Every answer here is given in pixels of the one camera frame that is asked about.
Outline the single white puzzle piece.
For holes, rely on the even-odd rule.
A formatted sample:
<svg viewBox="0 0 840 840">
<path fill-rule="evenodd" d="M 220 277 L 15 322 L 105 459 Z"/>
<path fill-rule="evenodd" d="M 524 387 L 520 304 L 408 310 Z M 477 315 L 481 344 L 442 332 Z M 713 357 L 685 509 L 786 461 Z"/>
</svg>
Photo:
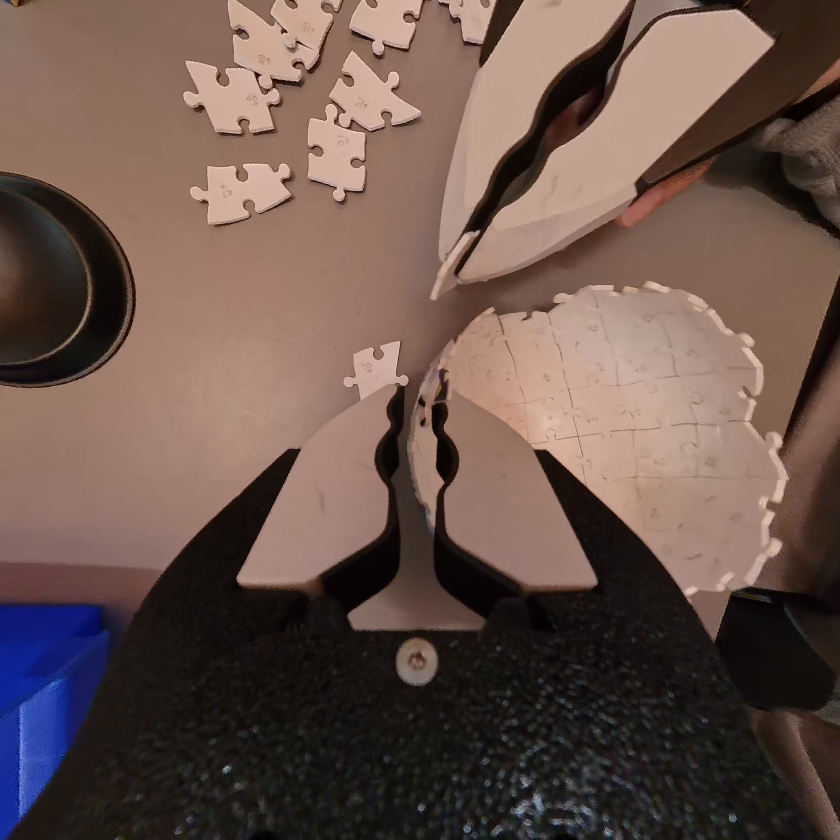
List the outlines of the single white puzzle piece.
<svg viewBox="0 0 840 840">
<path fill-rule="evenodd" d="M 433 289 L 430 293 L 430 300 L 437 301 L 448 291 L 459 285 L 457 269 L 465 257 L 468 256 L 478 232 L 464 232 L 457 244 L 451 249 L 439 268 Z"/>
<path fill-rule="evenodd" d="M 380 357 L 375 355 L 373 347 L 353 354 L 353 375 L 343 378 L 343 385 L 356 387 L 361 400 L 380 391 L 387 385 L 407 386 L 409 379 L 397 373 L 401 342 L 394 341 L 381 345 Z"/>
</svg>

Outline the black chair part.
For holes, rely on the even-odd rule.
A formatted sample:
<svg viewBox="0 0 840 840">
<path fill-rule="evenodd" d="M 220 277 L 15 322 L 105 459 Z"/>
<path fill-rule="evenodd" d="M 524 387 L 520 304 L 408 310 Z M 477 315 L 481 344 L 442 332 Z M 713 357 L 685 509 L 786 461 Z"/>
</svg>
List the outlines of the black chair part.
<svg viewBox="0 0 840 840">
<path fill-rule="evenodd" d="M 761 711 L 838 715 L 838 655 L 822 653 L 795 609 L 827 617 L 809 595 L 746 587 L 723 613 L 715 646 L 744 703 Z"/>
</svg>

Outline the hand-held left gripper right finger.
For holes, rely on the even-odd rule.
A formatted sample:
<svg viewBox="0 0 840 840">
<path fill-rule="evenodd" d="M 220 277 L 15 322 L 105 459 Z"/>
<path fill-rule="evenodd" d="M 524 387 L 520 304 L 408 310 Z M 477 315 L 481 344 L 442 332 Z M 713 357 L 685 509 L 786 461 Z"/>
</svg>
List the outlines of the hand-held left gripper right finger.
<svg viewBox="0 0 840 840">
<path fill-rule="evenodd" d="M 457 392 L 433 409 L 437 472 L 434 571 L 444 590 L 489 617 L 501 601 L 589 592 L 588 561 L 536 451 Z"/>
</svg>

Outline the scattered loose puzzle pieces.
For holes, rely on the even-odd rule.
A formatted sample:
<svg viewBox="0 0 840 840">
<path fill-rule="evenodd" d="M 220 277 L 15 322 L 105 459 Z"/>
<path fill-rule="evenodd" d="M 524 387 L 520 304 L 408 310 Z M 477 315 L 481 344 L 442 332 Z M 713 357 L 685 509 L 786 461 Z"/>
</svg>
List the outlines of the scattered loose puzzle pieces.
<svg viewBox="0 0 840 840">
<path fill-rule="evenodd" d="M 273 108 L 281 103 L 277 84 L 297 85 L 303 73 L 320 62 L 341 1 L 273 2 L 270 19 L 243 2 L 227 2 L 234 66 L 215 66 L 188 60 L 185 68 L 194 89 L 183 93 L 185 104 L 202 110 L 218 134 L 272 133 Z M 350 193 L 362 193 L 366 138 L 387 125 L 400 127 L 422 116 L 419 108 L 401 98 L 400 78 L 375 70 L 354 49 L 343 61 L 330 93 L 325 115 L 308 122 L 310 182 L 327 186 L 337 203 Z M 291 200 L 286 164 L 209 165 L 206 185 L 191 188 L 191 198 L 206 205 L 206 222 L 225 226 L 262 214 Z"/>
</svg>

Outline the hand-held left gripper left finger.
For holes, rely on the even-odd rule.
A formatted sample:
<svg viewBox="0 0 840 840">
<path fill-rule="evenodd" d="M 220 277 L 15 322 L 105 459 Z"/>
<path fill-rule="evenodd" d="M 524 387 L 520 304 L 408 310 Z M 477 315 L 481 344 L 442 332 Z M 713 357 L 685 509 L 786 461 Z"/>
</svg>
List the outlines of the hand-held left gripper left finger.
<svg viewBox="0 0 840 840">
<path fill-rule="evenodd" d="M 392 479 L 402 428 L 403 387 L 386 385 L 295 450 L 238 585 L 328 596 L 347 613 L 384 590 L 400 564 Z"/>
</svg>

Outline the half-built cartoon puzzle ball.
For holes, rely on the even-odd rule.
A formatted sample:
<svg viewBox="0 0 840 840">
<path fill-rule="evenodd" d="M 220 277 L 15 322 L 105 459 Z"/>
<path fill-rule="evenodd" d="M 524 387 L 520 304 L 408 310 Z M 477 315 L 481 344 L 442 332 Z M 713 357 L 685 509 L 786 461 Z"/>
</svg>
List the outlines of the half-built cartoon puzzle ball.
<svg viewBox="0 0 840 840">
<path fill-rule="evenodd" d="M 407 453 L 432 528 L 432 403 L 441 384 L 544 449 L 646 542 L 685 595 L 755 585 L 787 474 L 751 424 L 754 341 L 703 300 L 648 282 L 560 293 L 549 311 L 489 308 L 432 363 Z"/>
</svg>

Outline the blue plastic bin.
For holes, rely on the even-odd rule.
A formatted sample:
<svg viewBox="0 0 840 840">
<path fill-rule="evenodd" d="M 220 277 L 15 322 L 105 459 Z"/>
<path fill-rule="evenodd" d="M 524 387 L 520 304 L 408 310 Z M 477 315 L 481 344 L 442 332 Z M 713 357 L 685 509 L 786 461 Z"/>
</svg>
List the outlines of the blue plastic bin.
<svg viewBox="0 0 840 840">
<path fill-rule="evenodd" d="M 99 605 L 1 605 L 1 838 L 55 775 L 109 661 Z"/>
</svg>

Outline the person's right hand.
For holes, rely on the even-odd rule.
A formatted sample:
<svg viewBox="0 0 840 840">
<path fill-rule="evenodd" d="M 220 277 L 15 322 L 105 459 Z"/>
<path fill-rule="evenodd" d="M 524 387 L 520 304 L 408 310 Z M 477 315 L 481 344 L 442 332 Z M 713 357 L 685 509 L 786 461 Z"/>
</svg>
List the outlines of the person's right hand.
<svg viewBox="0 0 840 840">
<path fill-rule="evenodd" d="M 621 228 L 632 228 L 641 223 L 678 194 L 683 193 L 704 178 L 716 159 L 716 155 L 712 156 L 652 186 L 625 212 L 617 216 L 614 219 L 614 224 Z"/>
</svg>

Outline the person's right forearm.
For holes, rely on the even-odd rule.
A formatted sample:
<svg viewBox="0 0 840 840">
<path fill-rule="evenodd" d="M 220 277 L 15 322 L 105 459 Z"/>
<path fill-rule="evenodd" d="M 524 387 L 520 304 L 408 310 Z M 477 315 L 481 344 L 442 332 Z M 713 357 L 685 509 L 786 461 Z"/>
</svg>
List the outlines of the person's right forearm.
<svg viewBox="0 0 840 840">
<path fill-rule="evenodd" d="M 808 194 L 830 227 L 839 229 L 839 80 L 786 109 L 753 135 L 777 154 L 786 181 Z"/>
</svg>

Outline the black round ball stand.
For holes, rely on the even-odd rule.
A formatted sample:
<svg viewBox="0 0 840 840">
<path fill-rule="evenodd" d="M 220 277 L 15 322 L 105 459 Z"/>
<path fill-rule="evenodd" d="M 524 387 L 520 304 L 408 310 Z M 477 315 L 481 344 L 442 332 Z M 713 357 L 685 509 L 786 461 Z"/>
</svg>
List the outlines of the black round ball stand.
<svg viewBox="0 0 840 840">
<path fill-rule="evenodd" d="M 110 228 L 73 195 L 1 174 L 1 385 L 64 385 L 129 335 L 133 274 Z"/>
</svg>

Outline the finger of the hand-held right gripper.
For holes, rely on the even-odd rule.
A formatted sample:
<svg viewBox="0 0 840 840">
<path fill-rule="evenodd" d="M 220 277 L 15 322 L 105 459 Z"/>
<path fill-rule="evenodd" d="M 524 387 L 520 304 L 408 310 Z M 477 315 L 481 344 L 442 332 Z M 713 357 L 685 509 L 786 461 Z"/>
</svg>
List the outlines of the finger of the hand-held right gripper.
<svg viewBox="0 0 840 840">
<path fill-rule="evenodd" d="M 502 197 L 489 240 L 474 242 L 458 266 L 459 284 L 533 265 L 628 209 L 643 191 L 641 172 L 770 44 L 732 21 L 659 22 L 618 71 L 551 122 L 535 161 Z"/>
<path fill-rule="evenodd" d="M 461 119 L 440 216 L 441 262 L 465 235 L 475 246 L 501 200 L 535 161 L 551 122 L 603 83 L 635 2 L 496 2 Z"/>
</svg>

